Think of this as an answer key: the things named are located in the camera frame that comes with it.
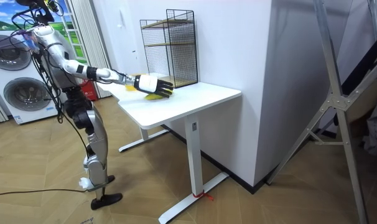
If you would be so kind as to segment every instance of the wooden floor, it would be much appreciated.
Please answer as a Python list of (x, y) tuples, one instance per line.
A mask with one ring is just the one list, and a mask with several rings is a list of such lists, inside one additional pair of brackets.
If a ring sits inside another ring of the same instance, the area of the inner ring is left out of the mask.
[[(109, 137), (108, 170), (116, 180), (108, 193), (122, 201), (90, 210), (93, 193), (41, 192), (0, 196), (0, 224), (156, 224), (157, 218), (190, 193), (185, 144), (166, 134), (120, 154), (118, 147), (140, 138), (138, 127), (114, 98), (96, 102)], [(19, 126), (0, 124), (0, 192), (35, 189), (79, 189), (83, 146), (65, 121), (55, 118)], [(358, 150), (371, 223), (377, 224), (377, 157)], [(219, 170), (203, 159), (204, 181)], [(227, 179), (201, 198), (175, 224), (357, 223), (343, 149), (309, 143), (288, 163), (274, 185), (251, 195)]]

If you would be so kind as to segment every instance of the white desk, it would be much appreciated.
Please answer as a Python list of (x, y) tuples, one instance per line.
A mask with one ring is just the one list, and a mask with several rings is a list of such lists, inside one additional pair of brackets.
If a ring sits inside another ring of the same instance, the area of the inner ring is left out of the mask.
[(121, 147), (119, 149), (120, 152), (168, 132), (167, 130), (163, 130), (149, 136), (147, 129), (160, 126), (168, 121), (184, 118), (188, 164), (190, 166), (191, 188), (193, 194), (190, 194), (162, 214), (161, 217), (159, 217), (159, 222), (161, 224), (167, 223), (199, 199), (199, 197), (194, 197), (194, 195), (201, 195), (203, 192), (208, 192), (228, 177), (228, 174), (222, 172), (205, 185), (202, 183), (200, 135), (197, 112), (239, 97), (241, 91), (206, 83), (197, 83), (175, 89), (174, 94), (169, 99), (149, 101), (144, 99), (147, 94), (139, 91), (126, 91), (125, 86), (116, 84), (98, 85), (102, 89), (109, 91), (119, 100), (119, 107), (137, 123), (142, 133), (141, 140)]

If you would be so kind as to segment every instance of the wire rack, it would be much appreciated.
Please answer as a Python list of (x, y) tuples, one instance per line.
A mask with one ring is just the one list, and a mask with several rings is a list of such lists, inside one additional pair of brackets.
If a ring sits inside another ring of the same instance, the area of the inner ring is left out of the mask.
[(194, 12), (167, 9), (167, 19), (140, 20), (150, 75), (175, 88), (198, 82)]

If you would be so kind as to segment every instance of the white robotic hand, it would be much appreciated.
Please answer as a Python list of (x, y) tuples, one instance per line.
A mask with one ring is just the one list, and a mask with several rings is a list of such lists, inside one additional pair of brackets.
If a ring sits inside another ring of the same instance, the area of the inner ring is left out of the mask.
[(169, 98), (174, 89), (173, 84), (170, 82), (159, 80), (151, 75), (135, 76), (133, 86), (144, 93), (153, 93), (166, 98)]

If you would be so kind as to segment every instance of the washing machine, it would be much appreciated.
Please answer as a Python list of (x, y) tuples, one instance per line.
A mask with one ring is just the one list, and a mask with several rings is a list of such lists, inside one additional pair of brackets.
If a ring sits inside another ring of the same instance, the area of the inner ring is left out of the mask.
[[(0, 31), (0, 40), (11, 33)], [(17, 124), (57, 114), (23, 41), (21, 35), (0, 41), (0, 95)]]

